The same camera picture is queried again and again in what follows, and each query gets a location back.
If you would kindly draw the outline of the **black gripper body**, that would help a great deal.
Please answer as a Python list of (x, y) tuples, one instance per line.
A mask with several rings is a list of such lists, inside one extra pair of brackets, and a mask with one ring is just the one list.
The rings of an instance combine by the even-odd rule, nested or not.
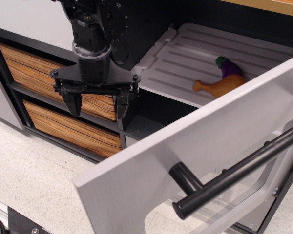
[(54, 91), (80, 94), (119, 96), (129, 93), (139, 95), (139, 75), (116, 65), (110, 57), (102, 60), (82, 60), (64, 68), (50, 71)]

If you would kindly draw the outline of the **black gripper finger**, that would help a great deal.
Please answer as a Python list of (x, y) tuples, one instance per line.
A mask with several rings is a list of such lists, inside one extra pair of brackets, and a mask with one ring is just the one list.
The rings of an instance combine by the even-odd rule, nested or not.
[(116, 97), (117, 119), (123, 119), (126, 116), (129, 104), (130, 104), (129, 96)]
[(81, 94), (62, 92), (62, 98), (69, 112), (73, 116), (78, 117), (81, 112)]

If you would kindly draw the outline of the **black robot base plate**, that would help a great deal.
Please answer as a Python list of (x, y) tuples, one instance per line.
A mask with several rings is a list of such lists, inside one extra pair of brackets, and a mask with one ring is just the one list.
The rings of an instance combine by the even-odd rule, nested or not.
[(8, 232), (10, 234), (50, 234), (50, 232), (11, 207), (8, 210)]

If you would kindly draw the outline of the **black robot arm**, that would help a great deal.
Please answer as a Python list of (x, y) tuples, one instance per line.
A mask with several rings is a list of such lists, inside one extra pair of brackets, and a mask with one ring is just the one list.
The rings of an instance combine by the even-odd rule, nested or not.
[(115, 0), (62, 0), (61, 5), (72, 26), (72, 51), (78, 63), (50, 72), (54, 91), (76, 117), (81, 112), (82, 94), (113, 95), (117, 118), (124, 118), (130, 101), (139, 95), (141, 80), (120, 67), (128, 55), (117, 61), (113, 53), (117, 42), (128, 48), (122, 38), (127, 17)]

